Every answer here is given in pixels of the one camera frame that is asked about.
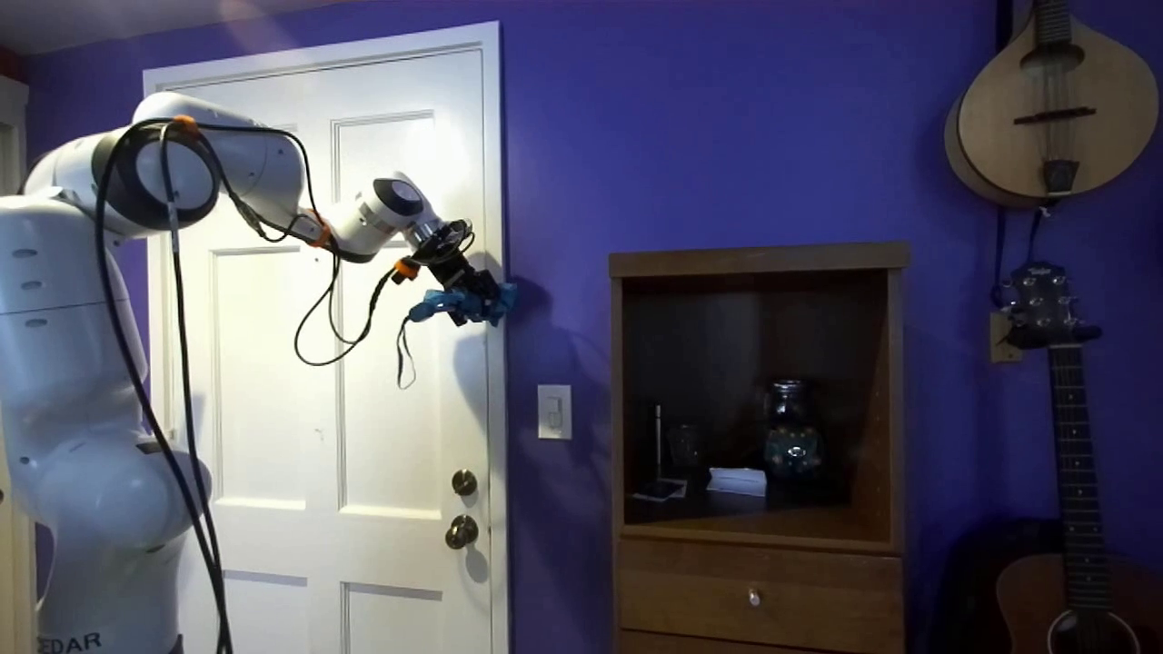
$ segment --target cabinet drawer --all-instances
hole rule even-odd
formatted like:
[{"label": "cabinet drawer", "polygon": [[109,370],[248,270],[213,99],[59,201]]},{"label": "cabinet drawer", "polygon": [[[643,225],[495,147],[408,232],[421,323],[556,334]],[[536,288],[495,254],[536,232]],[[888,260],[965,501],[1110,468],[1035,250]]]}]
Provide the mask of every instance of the cabinet drawer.
[{"label": "cabinet drawer", "polygon": [[617,547],[620,628],[809,651],[905,651],[901,560],[749,546]]}]

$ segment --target black cable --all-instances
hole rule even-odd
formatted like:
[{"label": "black cable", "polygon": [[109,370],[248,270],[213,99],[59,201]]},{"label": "black cable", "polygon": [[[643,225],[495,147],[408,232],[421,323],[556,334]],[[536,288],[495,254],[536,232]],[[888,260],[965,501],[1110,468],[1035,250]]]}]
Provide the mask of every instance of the black cable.
[{"label": "black cable", "polygon": [[[176,193],[175,193],[175,175],[172,175],[172,128],[175,124],[163,124],[161,128],[161,177],[163,177],[163,195],[167,195],[167,217],[172,217],[172,272],[175,272],[175,313],[176,313],[176,370],[183,370],[183,414],[186,414],[186,445],[187,445],[187,459],[191,466],[198,466],[198,455],[196,455],[196,426],[191,426],[191,384],[187,384],[187,319],[186,319],[186,275],[183,275],[183,240],[176,240]],[[229,610],[225,610],[225,570],[220,570],[220,546],[219,546],[219,525],[213,525],[213,510],[212,510],[212,494],[207,494],[207,484],[203,477],[196,473],[191,477],[196,484],[196,496],[198,496],[198,516],[203,516],[203,525],[207,525],[207,546],[212,546],[212,560],[213,560],[213,570],[212,570],[212,585],[213,585],[213,605],[219,605],[219,654],[232,654],[232,628],[229,628]]]},{"label": "black cable", "polygon": [[124,140],[126,140],[133,129],[144,129],[144,128],[156,128],[156,124],[161,124],[161,120],[143,120],[143,124],[126,128],[126,129],[113,140],[113,147],[109,147],[109,161],[106,161],[103,177],[97,177],[97,195],[94,195],[94,254],[97,254],[97,279],[103,279],[106,313],[109,313],[109,323],[113,323],[113,339],[116,339],[118,358],[124,358],[126,379],[129,379],[129,384],[133,384],[139,407],[143,407],[143,414],[144,414],[144,422],[149,422],[149,427],[151,427],[151,444],[163,449],[163,460],[167,460],[167,468],[175,473],[175,484],[176,484],[183,505],[186,505],[186,512],[187,512],[187,525],[191,525],[191,535],[196,535],[203,567],[207,567],[207,573],[213,576],[213,570],[219,570],[219,551],[213,551],[212,541],[207,541],[207,531],[203,531],[203,519],[198,519],[198,501],[191,496],[191,490],[187,490],[187,484],[186,484],[186,473],[183,473],[183,466],[176,466],[176,459],[175,459],[175,449],[172,449],[172,444],[167,444],[167,436],[163,436],[163,427],[161,427],[161,416],[156,416],[156,409],[151,409],[151,398],[149,398],[149,390],[144,390],[144,382],[143,382],[143,370],[139,370],[129,339],[126,339],[124,319],[118,319],[118,313],[116,313],[118,301],[116,301],[113,272],[109,272],[109,260],[106,260],[106,207],[109,207],[109,184],[113,184],[116,155],[124,152]]},{"label": "black cable", "polygon": [[1035,248],[1038,248],[1038,232],[1044,232],[1044,221],[1051,217],[1051,204],[1038,204],[1031,215],[1029,215],[1029,232],[1026,232],[1026,260],[1035,260]]},{"label": "black cable", "polygon": [[408,317],[398,319],[398,328],[395,328],[395,390],[408,390],[408,384],[414,384],[416,382],[416,370],[409,367],[409,379],[403,379],[403,367],[414,358],[409,356],[409,346],[408,346]]},{"label": "black cable", "polygon": [[987,290],[991,304],[1008,301],[1004,296],[1008,225],[1009,225],[1009,215],[1008,215],[1008,207],[995,204],[995,221],[991,221],[991,290]]},{"label": "black cable", "polygon": [[[198,129],[275,133],[275,138],[285,138],[285,140],[293,146],[293,152],[299,152],[299,161],[302,161],[302,177],[306,177],[306,207],[310,207],[313,217],[317,217],[319,244],[332,250],[332,275],[327,275],[327,288],[319,290],[319,296],[317,296],[317,301],[306,310],[306,317],[299,319],[289,349],[293,349],[293,356],[299,356],[306,367],[332,367],[332,364],[345,358],[350,352],[356,352],[356,346],[362,346],[367,334],[372,334],[379,296],[380,296],[380,290],[385,290],[385,279],[393,279],[393,272],[385,272],[385,275],[374,284],[358,334],[352,334],[352,339],[342,334],[342,323],[338,323],[338,317],[334,317],[334,296],[338,296],[338,279],[342,279],[342,256],[338,256],[338,244],[334,244],[332,225],[319,217],[317,184],[313,184],[313,164],[310,164],[313,155],[310,155],[306,140],[302,140],[293,129],[258,128],[258,124],[254,124],[254,128],[249,128],[249,124],[248,124],[248,128],[198,124]],[[225,175],[225,167],[220,167],[220,161],[219,161],[219,152],[213,152],[212,146],[207,146],[207,152],[212,152],[212,167],[213,167],[225,195],[229,195],[232,207],[248,217],[248,225],[249,225],[262,240],[270,240],[270,244],[285,240],[285,236],[293,232],[293,225],[302,221],[302,215],[293,215],[293,217],[281,230],[281,236],[270,236],[262,225],[271,225],[271,221],[270,221],[262,210],[254,210],[254,207],[229,184],[229,175]],[[319,313],[323,301],[327,301],[332,339],[342,340],[342,349],[338,349],[334,356],[327,356],[327,358],[313,358],[313,356],[302,352],[302,334],[306,334],[306,323]]]}]

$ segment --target guitar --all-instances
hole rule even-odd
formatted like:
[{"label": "guitar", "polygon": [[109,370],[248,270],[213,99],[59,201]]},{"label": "guitar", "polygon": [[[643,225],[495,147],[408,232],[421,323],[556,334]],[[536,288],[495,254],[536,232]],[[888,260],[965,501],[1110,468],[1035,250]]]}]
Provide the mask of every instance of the guitar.
[{"label": "guitar", "polygon": [[1146,57],[1074,22],[1064,0],[1031,0],[1026,29],[947,114],[943,155],[977,195],[1038,207],[1121,175],[1154,120]]},{"label": "guitar", "polygon": [[1046,349],[1058,460],[1061,551],[1008,563],[995,576],[1015,654],[1163,654],[1163,585],[1130,567],[1107,567],[1089,445],[1083,340],[1096,339],[1071,317],[1058,264],[1020,264],[1015,275],[1009,340]]}]

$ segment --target light switch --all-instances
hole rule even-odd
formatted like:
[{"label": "light switch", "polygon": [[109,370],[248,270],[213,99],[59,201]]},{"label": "light switch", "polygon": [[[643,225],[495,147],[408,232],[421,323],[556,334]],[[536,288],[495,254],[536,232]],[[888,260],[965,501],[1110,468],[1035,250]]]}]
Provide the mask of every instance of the light switch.
[{"label": "light switch", "polygon": [[536,439],[573,436],[569,384],[536,384]]}]

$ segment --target door frame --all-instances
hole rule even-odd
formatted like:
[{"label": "door frame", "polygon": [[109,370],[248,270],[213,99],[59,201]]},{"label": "door frame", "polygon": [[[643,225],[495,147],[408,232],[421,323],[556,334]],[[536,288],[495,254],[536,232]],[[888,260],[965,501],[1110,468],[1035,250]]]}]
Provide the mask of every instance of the door frame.
[{"label": "door frame", "polygon": [[[0,124],[10,129],[0,193],[18,193],[24,177],[24,101],[30,87],[0,76]],[[7,455],[0,439],[0,651],[37,651],[37,547],[34,523],[15,505],[15,485],[7,479]]]},{"label": "door frame", "polygon": [[[505,264],[505,215],[501,215],[501,25],[474,22],[455,29],[430,29],[430,31],[403,31],[403,37],[374,37],[374,40],[350,40],[350,43],[323,43],[323,47],[293,47],[271,54],[239,54],[239,57],[213,57],[191,65],[163,65],[143,74],[143,93],[156,87],[196,87],[196,84],[242,84],[262,76],[289,76],[289,74],[327,74],[327,68],[352,68],[352,65],[380,65],[393,57],[416,57],[435,49],[474,49],[479,54],[479,93],[483,93],[483,230],[474,232],[479,250],[489,260]],[[144,244],[144,275],[161,279],[163,244]],[[149,294],[149,352],[161,352],[161,334],[172,328],[163,317],[167,290],[144,284]],[[485,332],[485,531],[489,531],[489,636],[495,654],[510,651],[510,409],[505,409],[505,323]],[[163,356],[149,364],[151,404],[167,407],[163,397]]]}]

